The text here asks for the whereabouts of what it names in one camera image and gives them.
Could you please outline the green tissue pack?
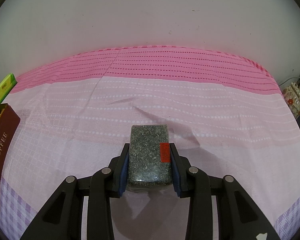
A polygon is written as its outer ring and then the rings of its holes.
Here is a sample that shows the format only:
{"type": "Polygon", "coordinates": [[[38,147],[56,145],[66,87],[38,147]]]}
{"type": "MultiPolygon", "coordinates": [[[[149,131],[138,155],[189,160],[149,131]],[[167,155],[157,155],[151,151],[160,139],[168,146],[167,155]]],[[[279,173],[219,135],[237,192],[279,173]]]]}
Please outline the green tissue pack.
{"type": "Polygon", "coordinates": [[[9,92],[15,87],[17,80],[13,73],[9,73],[0,83],[0,103],[6,98],[9,92]]]}

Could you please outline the floral ceramic pot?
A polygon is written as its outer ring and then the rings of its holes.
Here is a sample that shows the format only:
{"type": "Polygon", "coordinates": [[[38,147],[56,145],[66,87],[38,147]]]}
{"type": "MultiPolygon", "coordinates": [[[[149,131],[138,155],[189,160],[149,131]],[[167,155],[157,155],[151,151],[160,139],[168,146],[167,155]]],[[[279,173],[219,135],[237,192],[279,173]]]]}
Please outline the floral ceramic pot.
{"type": "Polygon", "coordinates": [[[283,89],[283,97],[295,119],[300,116],[300,89],[296,83],[292,82],[283,89]]]}

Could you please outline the pink purple checkered tablecloth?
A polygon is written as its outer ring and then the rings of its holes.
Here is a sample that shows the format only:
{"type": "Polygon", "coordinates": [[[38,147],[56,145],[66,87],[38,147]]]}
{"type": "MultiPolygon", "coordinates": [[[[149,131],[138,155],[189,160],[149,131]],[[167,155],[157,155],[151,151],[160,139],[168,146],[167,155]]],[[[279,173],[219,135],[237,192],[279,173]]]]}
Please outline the pink purple checkered tablecloth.
{"type": "Polygon", "coordinates": [[[300,129],[274,78],[241,56],[152,46],[86,52],[17,77],[20,118],[0,182],[0,229],[19,239],[67,176],[106,167],[130,143],[128,190],[111,201],[117,239],[183,239],[167,145],[231,175],[281,239],[300,229],[300,129]]]}

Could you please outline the grey sesame cake block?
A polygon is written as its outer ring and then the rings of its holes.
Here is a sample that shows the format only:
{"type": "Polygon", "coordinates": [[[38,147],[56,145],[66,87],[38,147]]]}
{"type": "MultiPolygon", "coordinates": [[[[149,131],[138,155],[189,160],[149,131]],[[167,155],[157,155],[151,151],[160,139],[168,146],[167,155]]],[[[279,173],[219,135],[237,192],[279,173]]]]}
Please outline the grey sesame cake block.
{"type": "Polygon", "coordinates": [[[167,125],[134,125],[130,132],[128,188],[162,189],[172,183],[167,125]]]}

